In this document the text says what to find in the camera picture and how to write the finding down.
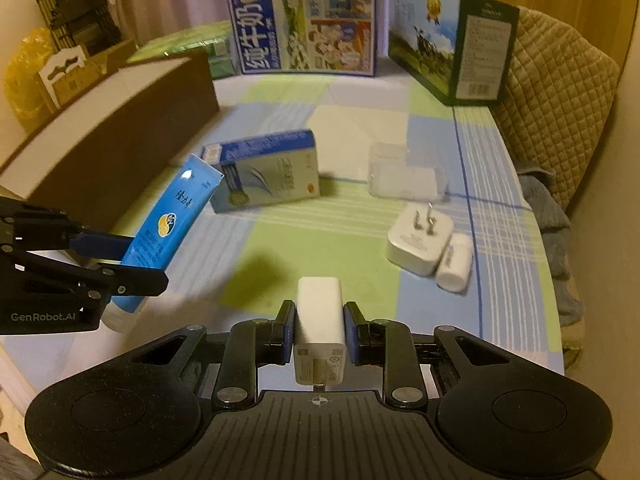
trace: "tablecloth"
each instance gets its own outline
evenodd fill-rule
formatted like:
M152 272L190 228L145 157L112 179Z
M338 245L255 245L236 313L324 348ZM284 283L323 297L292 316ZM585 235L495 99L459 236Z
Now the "tablecloth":
M562 373L556 300L540 232L491 113L450 108L389 60L374 79L326 75L236 76L215 83L220 113L177 155L118 227L135 234L188 153L220 140L308 126L316 136L321 197L215 214L207 206L127 336L12 336L2 341L0 378L24 410L41 389L185 324L210 332L273 317L295 299L302 276L337 276L344 301L368 319L393 318L413 332L452 324ZM436 208L474 240L468 289L451 294L385 258L386 233L404 207L367 193L369 147L383 141L436 150L449 181ZM292 365L260 369L260 388L302 388ZM346 372L344 388L371 387L370 371Z

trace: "clear plastic container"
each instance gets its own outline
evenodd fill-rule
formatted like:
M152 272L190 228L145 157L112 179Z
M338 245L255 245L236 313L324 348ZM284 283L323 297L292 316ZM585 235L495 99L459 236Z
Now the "clear plastic container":
M437 202L447 191L447 174L435 147L409 150L375 142L369 150L369 193L383 198Z

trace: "open cardboard box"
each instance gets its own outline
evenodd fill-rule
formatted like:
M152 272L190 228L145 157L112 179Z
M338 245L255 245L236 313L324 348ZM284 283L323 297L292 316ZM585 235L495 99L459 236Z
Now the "open cardboard box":
M218 110L204 51L128 64L20 145L0 186L109 231Z

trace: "green plastic package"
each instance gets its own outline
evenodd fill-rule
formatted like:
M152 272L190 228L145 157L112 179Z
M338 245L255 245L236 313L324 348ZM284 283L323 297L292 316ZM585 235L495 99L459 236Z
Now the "green plastic package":
M236 59L230 43L231 22L216 22L200 27L179 30L168 36L149 41L140 47L129 58L129 61L140 61L153 57L168 56L204 48L209 56L209 71L212 79L220 79L236 74Z

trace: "quilted chair cover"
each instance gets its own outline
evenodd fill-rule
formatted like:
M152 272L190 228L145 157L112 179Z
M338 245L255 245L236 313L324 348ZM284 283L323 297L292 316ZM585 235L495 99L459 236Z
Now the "quilted chair cover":
M556 172L551 193L562 208L600 139L619 71L570 25L520 8L506 88L492 113L514 160Z

